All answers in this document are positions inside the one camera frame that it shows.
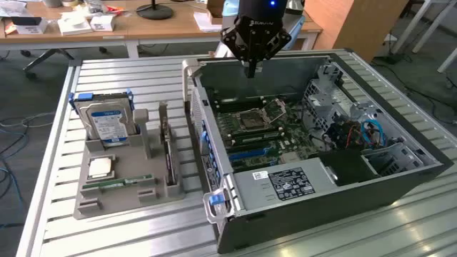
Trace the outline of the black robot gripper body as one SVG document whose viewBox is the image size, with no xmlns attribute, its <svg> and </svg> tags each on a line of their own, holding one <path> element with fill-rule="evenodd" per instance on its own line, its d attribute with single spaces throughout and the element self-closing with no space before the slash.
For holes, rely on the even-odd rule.
<svg viewBox="0 0 457 257">
<path fill-rule="evenodd" d="M 251 31 L 283 28 L 282 16 L 286 1 L 239 1 L 235 29 L 249 47 L 251 61 Z"/>
</svg>

